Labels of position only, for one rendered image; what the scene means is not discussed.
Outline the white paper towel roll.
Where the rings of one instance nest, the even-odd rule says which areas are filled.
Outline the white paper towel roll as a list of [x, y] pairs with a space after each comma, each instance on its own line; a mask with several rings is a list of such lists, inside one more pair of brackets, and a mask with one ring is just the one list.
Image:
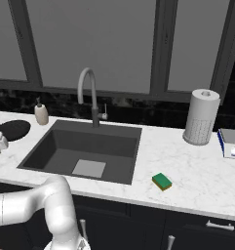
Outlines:
[[211, 138], [215, 124], [219, 94], [212, 90], [197, 89], [191, 94], [183, 138], [194, 146], [204, 146]]

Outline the beige soap dispenser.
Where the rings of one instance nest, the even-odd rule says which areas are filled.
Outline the beige soap dispenser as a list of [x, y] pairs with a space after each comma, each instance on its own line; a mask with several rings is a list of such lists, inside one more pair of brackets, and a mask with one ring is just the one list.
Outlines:
[[39, 125], [47, 125], [49, 123], [49, 114], [46, 107], [41, 104], [40, 98], [36, 99], [37, 105], [34, 107], [34, 114]]

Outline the grey curved tap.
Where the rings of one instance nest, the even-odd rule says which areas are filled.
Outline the grey curved tap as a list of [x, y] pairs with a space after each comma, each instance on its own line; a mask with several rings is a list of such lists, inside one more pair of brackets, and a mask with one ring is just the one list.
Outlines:
[[95, 78], [95, 74], [93, 70], [89, 67], [84, 68], [79, 76], [78, 88], [77, 88], [77, 100], [78, 100], [78, 104], [84, 103], [83, 88], [84, 88], [84, 81], [85, 81], [86, 76], [89, 76], [90, 83], [91, 83], [93, 127], [98, 128], [99, 121], [101, 119], [106, 120], [108, 118], [108, 114], [107, 114], [107, 109], [104, 110], [104, 113], [98, 112], [96, 78]]

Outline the dark drawer front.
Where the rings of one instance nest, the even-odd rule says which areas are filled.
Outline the dark drawer front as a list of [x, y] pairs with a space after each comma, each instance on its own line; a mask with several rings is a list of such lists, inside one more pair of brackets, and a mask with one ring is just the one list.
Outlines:
[[210, 220], [212, 223], [219, 225], [231, 224], [235, 227], [235, 221], [218, 219], [215, 217], [193, 215], [189, 213], [168, 211], [166, 216], [166, 226], [172, 229], [190, 229], [199, 231], [207, 236], [225, 236], [235, 239], [235, 230], [229, 231], [225, 229], [215, 229], [206, 227], [206, 222]]

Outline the dark grey sink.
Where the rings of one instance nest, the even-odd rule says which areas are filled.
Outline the dark grey sink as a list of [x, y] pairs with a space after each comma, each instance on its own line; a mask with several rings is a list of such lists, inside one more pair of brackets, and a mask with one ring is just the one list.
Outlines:
[[58, 120], [21, 162], [25, 170], [129, 185], [141, 130]]

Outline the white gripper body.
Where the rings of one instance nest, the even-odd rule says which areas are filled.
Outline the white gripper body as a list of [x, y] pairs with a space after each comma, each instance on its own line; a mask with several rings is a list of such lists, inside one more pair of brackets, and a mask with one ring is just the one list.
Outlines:
[[5, 137], [3, 137], [1, 140], [0, 140], [0, 151], [2, 149], [6, 149], [7, 147], [9, 146], [9, 143], [7, 141], [7, 139]]

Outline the blue and white box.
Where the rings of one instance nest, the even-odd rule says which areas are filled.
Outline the blue and white box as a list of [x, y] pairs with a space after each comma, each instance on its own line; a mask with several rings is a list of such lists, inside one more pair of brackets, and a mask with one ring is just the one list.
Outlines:
[[220, 128], [217, 136], [223, 157], [235, 159], [235, 130]]

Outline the black pan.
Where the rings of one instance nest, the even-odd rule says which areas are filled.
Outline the black pan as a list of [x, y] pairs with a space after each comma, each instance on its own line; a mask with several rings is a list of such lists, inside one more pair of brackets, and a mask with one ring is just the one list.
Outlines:
[[12, 120], [5, 122], [0, 125], [0, 140], [5, 137], [8, 143], [17, 141], [26, 136], [29, 130], [30, 123], [25, 120]]

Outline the green and yellow sponge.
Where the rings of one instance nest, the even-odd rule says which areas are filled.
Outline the green and yellow sponge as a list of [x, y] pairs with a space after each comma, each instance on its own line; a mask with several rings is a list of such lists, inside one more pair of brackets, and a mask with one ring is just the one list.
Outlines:
[[172, 182], [162, 173], [152, 177], [152, 182], [160, 189], [166, 190], [172, 186]]

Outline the dark cupboard door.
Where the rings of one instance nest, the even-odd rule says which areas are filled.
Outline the dark cupboard door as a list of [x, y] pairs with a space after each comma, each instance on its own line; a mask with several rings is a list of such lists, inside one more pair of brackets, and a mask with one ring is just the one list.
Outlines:
[[165, 228], [161, 250], [168, 250], [170, 236], [175, 238], [171, 250], [235, 250], [235, 232], [222, 229]]
[[131, 206], [127, 215], [76, 207], [77, 219], [86, 220], [92, 250], [160, 250], [166, 213]]

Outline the grey framed window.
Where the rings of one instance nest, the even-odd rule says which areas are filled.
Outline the grey framed window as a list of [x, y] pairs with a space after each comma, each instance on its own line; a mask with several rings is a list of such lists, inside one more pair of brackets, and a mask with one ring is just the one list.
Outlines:
[[234, 61], [235, 0], [0, 0], [0, 89], [186, 102]]

